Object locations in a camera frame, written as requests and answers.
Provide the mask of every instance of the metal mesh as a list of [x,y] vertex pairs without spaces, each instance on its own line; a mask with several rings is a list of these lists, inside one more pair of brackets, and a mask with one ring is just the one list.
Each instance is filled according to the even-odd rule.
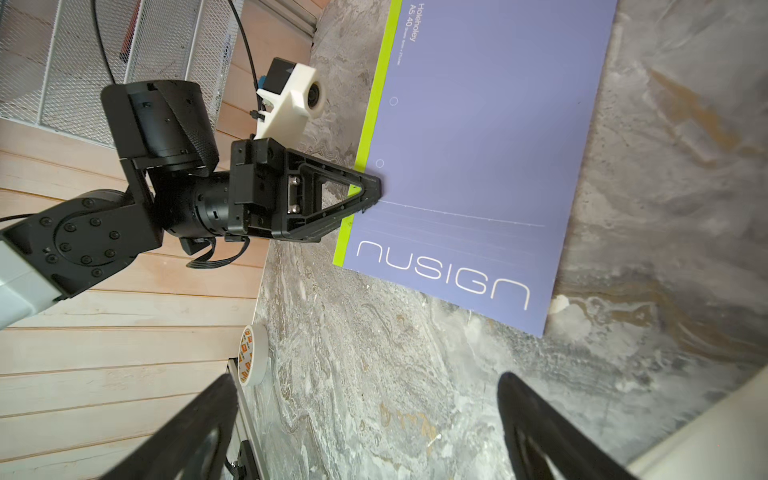
[[[242,9],[243,0],[234,3]],[[0,5],[0,116],[111,146],[99,98],[109,77],[90,0]],[[237,38],[227,0],[97,0],[97,10],[118,83],[195,81],[216,124]]]
[[[233,3],[238,12],[243,11],[243,0],[233,0]],[[187,80],[200,84],[205,105],[217,106],[214,111],[208,110],[211,127],[215,127],[238,29],[227,0],[205,1],[201,18],[205,21],[197,29]]]
[[35,122],[56,2],[0,3],[0,115]]

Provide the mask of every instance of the notebook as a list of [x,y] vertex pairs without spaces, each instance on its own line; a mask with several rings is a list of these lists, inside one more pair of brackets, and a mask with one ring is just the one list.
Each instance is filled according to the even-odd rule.
[[616,0],[394,0],[333,262],[540,336]]

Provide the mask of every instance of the wooden plank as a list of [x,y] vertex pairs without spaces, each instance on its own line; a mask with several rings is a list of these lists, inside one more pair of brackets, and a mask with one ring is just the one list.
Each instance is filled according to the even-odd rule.
[[125,178],[114,149],[10,120],[0,119],[0,150],[108,177]]
[[222,103],[216,129],[235,138],[244,139],[256,133],[256,120],[249,113]]
[[[27,159],[26,164],[33,164],[34,162],[35,161]],[[53,167],[54,169],[61,169],[55,165],[49,164],[49,166]],[[4,170],[5,168],[0,164],[0,172]],[[24,171],[25,170],[22,168],[20,175],[26,176],[27,178],[33,178],[33,175],[31,175],[29,172],[25,174]],[[98,179],[107,179],[107,177],[98,177]],[[94,185],[90,185],[89,187],[91,187],[90,190],[94,189]],[[16,214],[36,214],[37,212],[53,207],[59,202],[60,200],[53,198],[40,197],[34,194],[25,194],[17,191],[0,189],[0,217]],[[15,221],[17,220],[2,222],[0,223],[0,228],[7,227],[8,225],[13,224]],[[235,260],[233,265],[264,266],[266,251],[269,248],[269,245],[270,242],[266,239],[251,239],[250,246],[248,247],[248,250],[246,250],[246,253]],[[238,252],[240,252],[240,248],[242,248],[242,246],[243,245],[241,243],[225,242],[223,238],[219,239],[217,241],[216,254],[214,255],[213,260],[221,260],[224,258],[232,257],[233,255],[236,255]],[[181,245],[179,244],[178,239],[170,234],[165,235],[163,246],[156,250],[152,250],[152,253],[180,257],[186,259],[187,261],[192,260],[193,258],[189,257],[184,252],[184,250],[181,248]]]
[[102,188],[125,191],[128,183],[0,151],[0,188],[62,200]]
[[[50,17],[51,14],[55,15],[56,13],[56,4],[46,2],[48,5],[37,5],[37,8],[34,6],[29,8],[30,6],[23,4],[34,2],[19,2],[22,4],[19,6],[15,3],[14,5],[5,5],[3,8],[3,28],[7,32],[3,41],[3,56],[5,57],[8,53],[13,53],[32,62],[35,60],[39,61],[41,57],[44,60],[48,52],[48,46],[51,44],[53,25],[47,19],[36,18],[35,15],[30,15],[29,12],[43,17]],[[10,85],[6,84],[6,88],[29,87],[30,90],[39,90],[42,83],[41,80],[40,83],[34,81],[10,81]]]
[[0,419],[0,458],[12,459],[150,435],[195,395]]
[[149,439],[141,436],[100,443],[79,449],[35,455],[0,462],[0,480],[88,480],[108,472],[139,445]]
[[223,360],[237,353],[242,333],[239,326],[5,329],[0,375]]
[[199,393],[226,360],[0,376],[0,417]]
[[299,7],[303,8],[307,13],[312,15],[316,20],[323,14],[323,7],[319,6],[312,0],[293,0]]
[[54,17],[56,16],[56,3],[49,0],[26,0],[26,2],[13,2],[13,5],[5,6],[8,10],[16,10],[29,17],[40,22],[48,23],[53,26]]
[[126,269],[98,284],[100,290],[257,298],[262,269],[227,265],[213,270],[186,268],[188,259],[144,253]]
[[246,71],[237,65],[230,66],[227,84],[224,86],[223,101],[240,110],[256,109],[256,91],[253,89],[253,76],[250,73],[250,67]]
[[[297,28],[276,17],[263,6],[254,2],[244,2],[241,20],[248,36],[251,52],[259,52],[259,54],[254,54],[255,56],[253,57],[253,66],[256,69],[257,76],[266,75],[275,57],[285,58],[286,60],[305,65],[310,64],[312,41]],[[250,73],[248,54],[245,51],[245,44],[242,38],[238,38],[235,43],[232,66],[237,66],[239,70],[247,73],[250,89],[253,90],[253,76]],[[230,68],[227,88],[230,87],[230,81],[232,81],[232,70]]]
[[[20,214],[36,214],[37,212],[45,210],[46,208],[51,208],[58,203],[59,200],[53,198],[25,195],[20,194],[19,192],[0,189],[0,217]],[[18,220],[0,222],[0,228],[6,228],[16,222],[18,222]]]
[[230,158],[232,157],[232,142],[237,140],[237,137],[216,130],[214,132],[214,139],[216,140],[216,148],[219,151],[219,165],[216,167],[216,170],[229,170]]
[[89,290],[9,328],[245,326],[255,306],[247,298]]

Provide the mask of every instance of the gray marble countertop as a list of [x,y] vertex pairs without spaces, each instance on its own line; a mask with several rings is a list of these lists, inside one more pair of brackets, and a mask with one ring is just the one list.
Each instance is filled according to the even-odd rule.
[[[388,10],[326,8],[302,150],[353,165]],[[273,242],[247,390],[271,478],[511,478],[508,370],[626,464],[765,366],[765,25],[758,0],[620,2],[543,338],[334,267],[335,234]]]

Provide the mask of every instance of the white tape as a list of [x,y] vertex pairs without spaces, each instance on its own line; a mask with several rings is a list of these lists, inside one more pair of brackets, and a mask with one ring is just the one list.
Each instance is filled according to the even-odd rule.
[[237,378],[242,386],[259,385],[264,379],[269,348],[264,325],[245,327],[237,356]]

